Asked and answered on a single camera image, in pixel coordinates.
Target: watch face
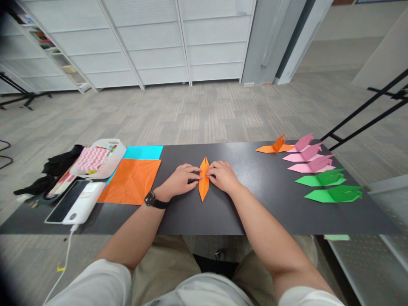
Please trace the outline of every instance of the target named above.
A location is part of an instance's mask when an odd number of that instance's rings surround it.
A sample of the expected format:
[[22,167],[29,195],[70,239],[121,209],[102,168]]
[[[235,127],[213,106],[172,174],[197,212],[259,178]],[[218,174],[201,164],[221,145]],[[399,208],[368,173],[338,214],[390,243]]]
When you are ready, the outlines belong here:
[[147,206],[152,206],[155,200],[156,198],[154,196],[154,193],[150,191],[145,197],[144,202]]

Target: table top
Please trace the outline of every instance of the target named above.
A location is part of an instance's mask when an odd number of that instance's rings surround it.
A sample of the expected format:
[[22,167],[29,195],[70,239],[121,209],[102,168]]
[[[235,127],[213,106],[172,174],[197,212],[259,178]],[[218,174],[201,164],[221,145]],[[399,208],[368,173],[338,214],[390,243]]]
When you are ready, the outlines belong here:
[[[161,185],[183,163],[199,166],[224,160],[231,164],[238,179],[293,235],[325,234],[392,234],[399,229],[384,214],[371,197],[363,191],[363,198],[351,203],[320,203],[304,198],[324,187],[309,187],[296,183],[302,176],[311,175],[287,170],[294,163],[282,160],[282,153],[260,153],[255,149],[272,142],[237,142],[218,144],[189,144],[164,146],[162,160],[153,187]],[[330,154],[322,146],[323,155]],[[342,168],[333,157],[333,166]],[[358,183],[343,171],[346,182]],[[84,234],[114,234],[138,209],[136,205],[97,203],[88,221],[79,227]],[[66,234],[71,226],[45,224],[52,207],[40,205],[32,209],[22,204],[0,227],[0,234]],[[242,235],[244,229],[230,197],[210,183],[201,201],[198,188],[173,198],[166,210],[158,234],[162,235]]]

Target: orange origami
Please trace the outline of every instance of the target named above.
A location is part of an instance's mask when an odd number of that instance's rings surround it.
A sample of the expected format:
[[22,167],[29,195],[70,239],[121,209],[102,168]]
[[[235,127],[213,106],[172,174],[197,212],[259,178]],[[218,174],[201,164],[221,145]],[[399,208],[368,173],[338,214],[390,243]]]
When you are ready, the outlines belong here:
[[160,159],[122,159],[98,202],[142,205],[161,162]]
[[201,163],[200,175],[203,177],[198,181],[198,191],[200,192],[201,201],[204,201],[205,195],[207,194],[208,188],[210,187],[210,179],[207,177],[207,172],[210,169],[210,164],[208,163],[207,157],[204,157]]
[[285,136],[285,134],[279,137],[273,145],[263,146],[263,147],[260,147],[259,149],[256,149],[255,151],[262,152],[262,153],[279,153],[279,152],[285,152],[285,151],[289,151],[290,149],[293,149],[295,146],[285,144],[285,139],[283,139],[283,136]]

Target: green paper crane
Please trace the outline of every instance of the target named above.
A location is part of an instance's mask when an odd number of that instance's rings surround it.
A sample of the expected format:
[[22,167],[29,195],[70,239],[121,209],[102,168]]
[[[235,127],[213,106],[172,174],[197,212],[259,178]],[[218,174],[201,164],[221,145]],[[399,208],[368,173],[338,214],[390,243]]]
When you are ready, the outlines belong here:
[[321,203],[353,202],[358,198],[363,198],[363,193],[357,190],[361,188],[361,186],[336,186],[326,190],[312,191],[305,198]]
[[334,186],[340,185],[346,181],[343,174],[339,173],[344,169],[332,169],[320,173],[316,176],[304,176],[295,182],[310,187],[323,187],[323,186]]

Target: smartphone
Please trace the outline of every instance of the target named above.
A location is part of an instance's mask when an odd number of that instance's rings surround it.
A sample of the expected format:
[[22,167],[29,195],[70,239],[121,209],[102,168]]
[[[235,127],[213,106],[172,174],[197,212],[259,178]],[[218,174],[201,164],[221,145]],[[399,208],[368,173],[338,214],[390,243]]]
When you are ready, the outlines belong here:
[[75,181],[69,190],[65,193],[62,199],[58,202],[56,207],[52,210],[44,223],[48,224],[62,224],[65,216],[84,190],[85,186],[91,183],[89,180]]

